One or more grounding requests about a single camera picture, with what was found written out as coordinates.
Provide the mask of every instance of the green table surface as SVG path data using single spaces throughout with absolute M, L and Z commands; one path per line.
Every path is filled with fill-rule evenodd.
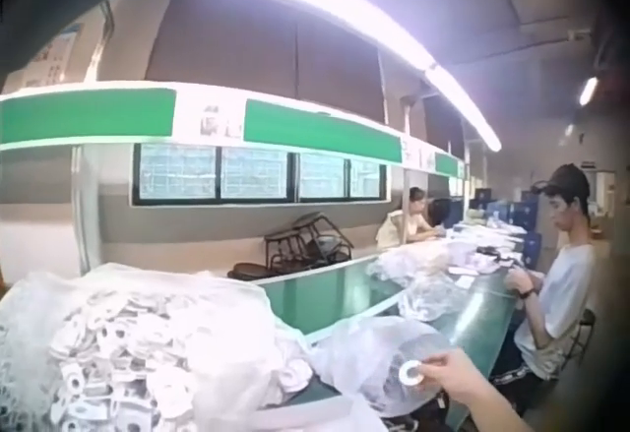
M 370 277 L 367 266 L 374 258 L 357 260 L 341 268 L 263 284 L 272 309 L 287 324 L 303 331 L 311 341 L 326 336 L 340 319 L 396 313 L 402 288 L 390 281 Z M 503 285 L 506 269 L 478 277 L 468 290 L 466 304 L 456 314 L 431 323 L 451 344 L 461 347 L 476 367 L 489 376 L 514 312 L 516 299 Z M 288 404 L 320 401 L 336 392 L 315 380 Z M 467 415 L 452 404 L 448 423 L 457 428 Z

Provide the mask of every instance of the shelf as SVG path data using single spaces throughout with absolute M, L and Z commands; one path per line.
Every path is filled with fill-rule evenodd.
M 325 152 L 464 178 L 464 163 L 369 119 L 310 102 L 215 86 L 103 82 L 7 94 L 0 151 L 154 143 Z

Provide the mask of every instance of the watch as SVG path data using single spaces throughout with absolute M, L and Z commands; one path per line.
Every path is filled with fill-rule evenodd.
M 525 292 L 519 292 L 519 297 L 523 300 L 526 300 L 528 297 L 530 297 L 532 294 L 534 294 L 536 291 L 532 288 L 529 291 L 525 291 Z

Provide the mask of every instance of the white t-shirt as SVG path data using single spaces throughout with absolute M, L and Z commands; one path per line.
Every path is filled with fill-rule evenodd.
M 538 294 L 544 324 L 554 341 L 536 350 L 527 319 L 514 334 L 514 343 L 532 372 L 549 379 L 564 360 L 564 347 L 580 321 L 587 303 L 593 267 L 596 260 L 593 245 L 560 249 Z
M 401 238 L 394 220 L 396 218 L 403 219 L 403 211 L 397 210 L 387 214 L 385 221 L 376 233 L 376 245 L 380 250 L 398 247 L 401 244 Z M 430 230 L 431 226 L 421 214 L 409 215 L 407 218 L 407 235 L 415 235 L 418 230 Z

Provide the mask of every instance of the baseball cap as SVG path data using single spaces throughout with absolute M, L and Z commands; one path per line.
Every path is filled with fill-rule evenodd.
M 587 175 L 575 164 L 563 164 L 556 169 L 548 181 L 539 181 L 532 186 L 534 194 L 546 196 L 565 195 L 586 201 L 591 196 Z

